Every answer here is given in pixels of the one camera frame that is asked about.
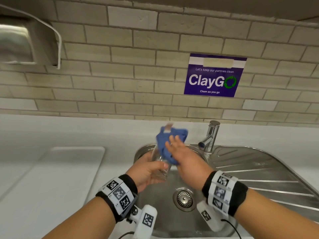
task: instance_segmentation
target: sign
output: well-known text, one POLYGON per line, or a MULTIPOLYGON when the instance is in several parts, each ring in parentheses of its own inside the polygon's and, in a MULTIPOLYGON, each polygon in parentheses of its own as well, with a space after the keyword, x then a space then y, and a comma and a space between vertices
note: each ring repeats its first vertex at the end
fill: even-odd
POLYGON ((184 94, 234 97, 246 60, 191 53, 184 94))

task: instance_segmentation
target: stainless steel sink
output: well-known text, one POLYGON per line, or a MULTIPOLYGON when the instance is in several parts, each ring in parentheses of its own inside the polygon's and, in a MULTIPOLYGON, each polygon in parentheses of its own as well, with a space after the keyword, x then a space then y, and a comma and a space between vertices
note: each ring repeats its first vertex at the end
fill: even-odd
MULTIPOLYGON (((152 150, 154 144, 140 148, 134 162, 152 150)), ((297 213, 319 222, 319 196, 275 157, 249 147, 213 146, 211 153, 203 152, 197 145, 188 145, 215 170, 223 170, 297 213)), ((213 232, 196 209, 205 199, 200 191, 186 185, 172 167, 165 183, 148 186, 139 194, 136 205, 149 204, 158 211, 153 236, 172 237, 229 237, 234 229, 227 223, 219 232, 213 232)), ((237 227, 236 220, 229 221, 237 227)))

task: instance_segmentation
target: blue towel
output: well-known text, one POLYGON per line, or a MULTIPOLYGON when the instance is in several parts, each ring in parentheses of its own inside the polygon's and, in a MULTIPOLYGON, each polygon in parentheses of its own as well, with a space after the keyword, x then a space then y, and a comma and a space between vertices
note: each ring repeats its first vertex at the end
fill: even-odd
POLYGON ((179 135, 179 138, 182 142, 185 142, 187 135, 188 135, 188 130, 187 129, 176 129, 176 128, 171 128, 171 132, 164 132, 165 127, 162 126, 160 129, 160 133, 157 134, 156 136, 156 141, 159 149, 159 153, 161 156, 167 159, 168 162, 170 162, 173 165, 178 165, 178 162, 173 159, 172 154, 166 149, 165 147, 165 142, 169 142, 169 137, 170 135, 173 135, 174 137, 179 135))

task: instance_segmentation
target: white cable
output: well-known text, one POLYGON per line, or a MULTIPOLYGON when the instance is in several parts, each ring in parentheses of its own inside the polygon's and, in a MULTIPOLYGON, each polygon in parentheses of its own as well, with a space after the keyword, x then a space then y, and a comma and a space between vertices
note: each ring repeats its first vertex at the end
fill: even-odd
POLYGON ((34 18, 35 20, 39 21, 40 23, 42 23, 42 24, 48 26, 48 27, 51 28, 54 32, 56 32, 56 34, 57 34, 58 37, 59 37, 59 45, 58 45, 58 47, 59 47, 59 48, 58 48, 58 67, 57 67, 57 69, 60 69, 60 68, 61 68, 62 37, 61 37, 61 35, 59 34, 59 32, 58 32, 54 27, 52 27, 51 25, 47 24, 46 22, 42 21, 41 19, 37 18, 36 16, 33 16, 33 15, 30 14, 30 13, 27 13, 27 12, 24 12, 24 11, 21 11, 21 10, 12 8, 12 7, 8 7, 8 6, 3 5, 3 4, 1 4, 1 3, 0 3, 0 7, 4 7, 4 8, 6 8, 6 9, 11 10, 11 11, 20 12, 20 13, 22 13, 22 14, 24 14, 24 15, 30 16, 30 17, 34 18))

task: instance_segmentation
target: tile wall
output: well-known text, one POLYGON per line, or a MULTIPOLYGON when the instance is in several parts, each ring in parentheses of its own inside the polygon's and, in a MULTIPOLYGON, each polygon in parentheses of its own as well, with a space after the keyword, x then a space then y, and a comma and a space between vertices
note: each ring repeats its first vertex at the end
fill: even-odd
POLYGON ((318 24, 115 0, 0 2, 63 37, 61 70, 0 64, 1 113, 319 127, 318 24), (248 57, 234 98, 183 95, 190 52, 248 57))

